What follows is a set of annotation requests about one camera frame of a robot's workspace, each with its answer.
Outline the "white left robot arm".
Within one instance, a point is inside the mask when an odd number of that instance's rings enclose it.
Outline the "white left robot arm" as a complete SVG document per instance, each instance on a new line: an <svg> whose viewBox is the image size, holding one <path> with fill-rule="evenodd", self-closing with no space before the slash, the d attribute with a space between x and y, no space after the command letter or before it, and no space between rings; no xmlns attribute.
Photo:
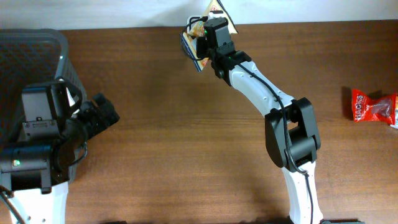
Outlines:
<svg viewBox="0 0 398 224"><path fill-rule="evenodd" d="M19 136L1 145L1 201L14 223L65 223L72 170L120 117L103 94L84 100L65 78L28 85L21 97Z"/></svg>

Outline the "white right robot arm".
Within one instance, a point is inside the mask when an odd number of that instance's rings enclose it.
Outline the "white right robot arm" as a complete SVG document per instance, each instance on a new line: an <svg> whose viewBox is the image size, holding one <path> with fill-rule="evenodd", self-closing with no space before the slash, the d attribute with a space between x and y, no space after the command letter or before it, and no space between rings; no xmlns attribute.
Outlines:
<svg viewBox="0 0 398 224"><path fill-rule="evenodd" d="M202 18L204 34L197 55L211 60L215 75L242 93L263 115L266 149L282 170L287 186L291 223L327 223L315 186L320 134L313 105L296 100L270 82L249 55L237 51L224 17Z"/></svg>

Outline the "red Hacks candy bag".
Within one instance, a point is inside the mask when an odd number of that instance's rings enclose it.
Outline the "red Hacks candy bag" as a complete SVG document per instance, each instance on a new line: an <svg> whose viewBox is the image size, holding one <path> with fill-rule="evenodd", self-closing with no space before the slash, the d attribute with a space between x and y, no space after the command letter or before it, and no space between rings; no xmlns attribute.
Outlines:
<svg viewBox="0 0 398 224"><path fill-rule="evenodd" d="M352 90L351 109L354 122L382 121L388 125L395 125L396 99L397 93L374 100L361 90Z"/></svg>

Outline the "green Kleenex tissue pack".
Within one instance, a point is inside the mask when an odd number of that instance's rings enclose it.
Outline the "green Kleenex tissue pack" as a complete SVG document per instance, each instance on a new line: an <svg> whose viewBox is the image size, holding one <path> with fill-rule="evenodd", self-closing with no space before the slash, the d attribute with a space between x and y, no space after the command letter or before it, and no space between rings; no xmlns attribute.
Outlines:
<svg viewBox="0 0 398 224"><path fill-rule="evenodd" d="M390 127L395 128L395 129L398 129L398 124L397 124L397 123L391 124Z"/></svg>

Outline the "yellow snack bag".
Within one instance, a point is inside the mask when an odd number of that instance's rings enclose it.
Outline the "yellow snack bag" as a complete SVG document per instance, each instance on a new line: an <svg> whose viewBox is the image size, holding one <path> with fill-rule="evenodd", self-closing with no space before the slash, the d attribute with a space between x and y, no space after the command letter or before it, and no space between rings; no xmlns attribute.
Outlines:
<svg viewBox="0 0 398 224"><path fill-rule="evenodd" d="M210 29L205 28L205 23L211 19L225 18L228 23L229 34L238 34L236 26L224 7L221 0L212 0L201 16L191 16L187 20L187 25L180 33L180 48L183 54L194 64L196 70L201 72L209 61L208 58L202 60L197 58L196 44L197 37L205 36L210 40Z"/></svg>

